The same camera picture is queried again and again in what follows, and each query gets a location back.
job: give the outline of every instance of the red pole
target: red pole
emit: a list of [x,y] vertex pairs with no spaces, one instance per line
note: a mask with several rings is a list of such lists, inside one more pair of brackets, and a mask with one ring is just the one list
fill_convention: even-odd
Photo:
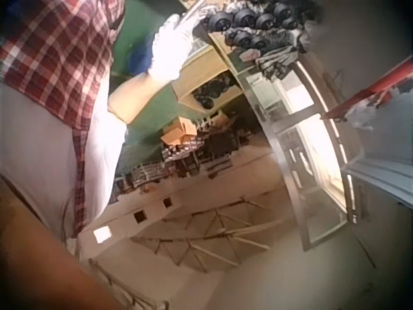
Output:
[[399,83],[412,73],[413,62],[412,58],[410,57],[370,87],[363,89],[362,91],[352,96],[350,99],[346,100],[344,103],[340,104],[338,107],[333,108],[332,110],[322,115],[321,119],[342,118],[353,105],[359,103],[361,100],[367,99],[370,96],[381,92],[382,90],[390,88],[392,85]]

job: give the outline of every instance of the wooden shelf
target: wooden shelf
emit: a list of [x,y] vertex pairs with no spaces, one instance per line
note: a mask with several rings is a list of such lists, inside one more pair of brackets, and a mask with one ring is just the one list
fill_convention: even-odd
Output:
[[172,82],[177,100],[189,95],[192,91],[210,81],[218,74],[227,71],[228,67],[214,48],[209,48],[201,56],[195,57],[185,66],[179,79]]
[[182,105],[186,105],[188,108],[194,109],[196,111],[199,111],[205,114],[212,114],[215,111],[222,108],[228,102],[230,102],[231,100],[235,99],[236,97],[242,94],[243,94],[243,91],[239,89],[239,87],[237,86],[230,87],[224,94],[220,95],[219,98],[214,100],[214,107],[210,110],[203,108],[202,105],[198,101],[196,101],[196,99],[194,98],[194,95],[192,94],[188,94],[185,97],[183,97],[181,100],[179,100],[179,103]]

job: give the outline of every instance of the metal railing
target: metal railing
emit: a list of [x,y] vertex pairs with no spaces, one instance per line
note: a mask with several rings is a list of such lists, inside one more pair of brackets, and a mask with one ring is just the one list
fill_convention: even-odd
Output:
[[143,310],[169,310],[169,302],[156,302],[155,300],[136,292],[126,284],[122,283],[109,272],[104,270],[97,261],[90,258],[88,262],[93,270],[99,272],[107,279],[111,288],[116,286],[121,289],[124,295],[126,295],[126,297],[130,300],[130,305],[128,305],[127,309],[137,309],[136,306],[139,306]]

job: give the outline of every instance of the cardboard box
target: cardboard box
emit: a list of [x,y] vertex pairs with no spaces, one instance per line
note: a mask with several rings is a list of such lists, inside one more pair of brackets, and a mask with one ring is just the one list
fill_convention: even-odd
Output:
[[180,145],[188,138],[196,136],[197,130],[190,119],[179,116],[171,125],[163,129],[163,133],[161,140],[167,145]]

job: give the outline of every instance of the square vent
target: square vent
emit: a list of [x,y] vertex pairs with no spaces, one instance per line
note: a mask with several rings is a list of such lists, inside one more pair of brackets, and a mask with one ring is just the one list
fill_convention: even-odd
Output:
[[165,198],[163,200],[163,205],[165,206],[165,208],[169,208],[171,206],[173,206],[174,204],[172,203],[172,199],[170,199],[170,197]]
[[136,223],[142,223],[143,221],[147,220],[148,217],[146,216],[144,210],[142,211],[137,211],[134,213],[134,218],[136,220]]

